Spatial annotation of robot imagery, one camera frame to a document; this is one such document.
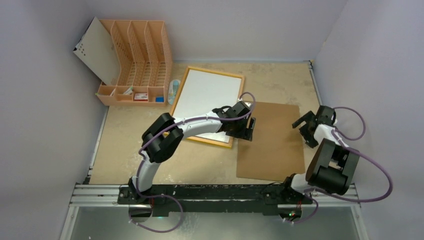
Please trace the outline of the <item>brown frame backing board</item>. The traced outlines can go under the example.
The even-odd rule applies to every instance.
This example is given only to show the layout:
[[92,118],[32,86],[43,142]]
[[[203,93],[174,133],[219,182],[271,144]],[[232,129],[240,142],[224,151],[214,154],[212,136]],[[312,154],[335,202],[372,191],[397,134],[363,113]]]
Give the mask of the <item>brown frame backing board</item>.
[[300,118],[297,105],[257,102],[252,141],[237,146],[238,178],[284,181],[306,171],[303,138],[292,124]]

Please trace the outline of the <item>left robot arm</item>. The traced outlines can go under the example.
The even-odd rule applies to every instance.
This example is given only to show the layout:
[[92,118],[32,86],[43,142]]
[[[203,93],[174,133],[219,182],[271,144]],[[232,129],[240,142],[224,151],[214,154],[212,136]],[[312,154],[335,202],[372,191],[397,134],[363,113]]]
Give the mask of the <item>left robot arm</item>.
[[138,205],[149,199],[149,189],[161,163],[170,159],[182,140],[201,134],[225,133],[229,137],[251,141],[256,119],[256,104],[239,100],[233,106],[222,106],[192,117],[161,114],[142,134],[138,151],[142,160],[128,182],[129,197]]

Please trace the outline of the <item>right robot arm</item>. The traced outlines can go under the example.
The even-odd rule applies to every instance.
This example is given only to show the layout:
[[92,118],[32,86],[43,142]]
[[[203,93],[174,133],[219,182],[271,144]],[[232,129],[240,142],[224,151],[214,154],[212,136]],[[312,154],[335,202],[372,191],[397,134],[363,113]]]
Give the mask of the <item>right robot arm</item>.
[[316,113],[309,111],[292,123],[292,128],[300,127],[306,145],[317,150],[305,173],[293,173],[285,179],[280,191],[284,202],[294,203],[311,188],[337,195],[348,191],[359,155],[341,139],[336,121],[335,109],[321,105]]

